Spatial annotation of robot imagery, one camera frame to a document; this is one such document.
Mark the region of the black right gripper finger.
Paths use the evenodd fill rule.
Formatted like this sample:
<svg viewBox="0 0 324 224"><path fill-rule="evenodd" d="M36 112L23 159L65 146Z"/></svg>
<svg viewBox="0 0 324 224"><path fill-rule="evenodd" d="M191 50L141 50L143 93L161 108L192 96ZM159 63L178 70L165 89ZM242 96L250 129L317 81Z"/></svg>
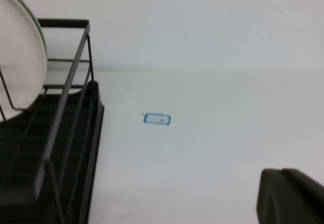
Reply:
<svg viewBox="0 0 324 224"><path fill-rule="evenodd" d="M323 185L298 169L263 169L259 223L323 223Z"/></svg>

